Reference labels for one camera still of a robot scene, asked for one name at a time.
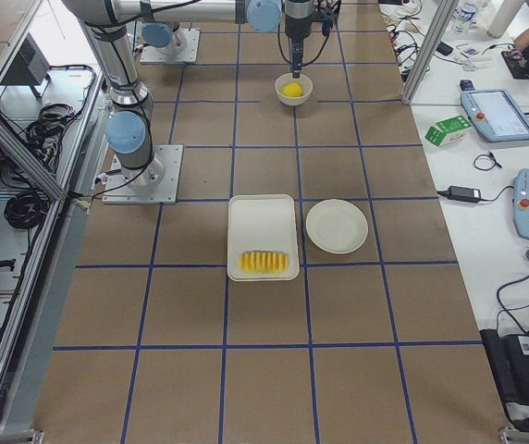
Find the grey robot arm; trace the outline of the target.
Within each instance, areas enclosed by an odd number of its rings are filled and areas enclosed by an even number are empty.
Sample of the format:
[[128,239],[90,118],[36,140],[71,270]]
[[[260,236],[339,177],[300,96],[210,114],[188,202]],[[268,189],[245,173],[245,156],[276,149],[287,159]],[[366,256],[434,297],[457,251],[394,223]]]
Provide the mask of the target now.
[[143,39],[153,47],[168,47],[181,21],[249,24],[255,31],[284,29],[289,39],[291,81],[305,79],[301,70],[304,42],[312,25],[320,23],[326,38],[337,22],[341,3],[331,1],[66,1],[91,41],[94,55],[109,80],[110,97],[117,111],[137,118],[150,140],[149,116],[153,111],[150,90],[140,80],[127,37],[127,24],[141,21],[149,29]]
[[185,35],[179,30],[179,25],[171,28],[165,23],[144,23],[141,37],[153,48],[164,54],[177,54],[187,46]]

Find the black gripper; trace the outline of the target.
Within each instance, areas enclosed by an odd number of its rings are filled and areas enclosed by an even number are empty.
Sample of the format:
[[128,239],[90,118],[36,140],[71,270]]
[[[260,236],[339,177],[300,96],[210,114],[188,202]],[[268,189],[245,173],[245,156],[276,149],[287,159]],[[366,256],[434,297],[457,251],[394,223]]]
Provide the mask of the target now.
[[288,0],[284,2],[285,34],[290,39],[292,78],[301,74],[303,41],[310,36],[314,23],[320,23],[327,37],[338,21],[340,1]]

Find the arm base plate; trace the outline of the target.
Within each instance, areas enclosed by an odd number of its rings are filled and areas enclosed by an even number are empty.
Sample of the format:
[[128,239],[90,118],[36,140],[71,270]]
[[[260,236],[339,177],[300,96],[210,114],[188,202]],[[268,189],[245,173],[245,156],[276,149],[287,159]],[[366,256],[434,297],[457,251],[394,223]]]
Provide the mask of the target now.
[[182,157],[182,145],[155,145],[154,160],[137,177],[137,172],[123,169],[114,154],[111,167],[120,172],[108,177],[102,201],[105,204],[174,204]]
[[160,23],[146,24],[141,30],[145,46],[141,52],[144,65],[194,64],[198,55],[201,31],[178,28],[172,31]]

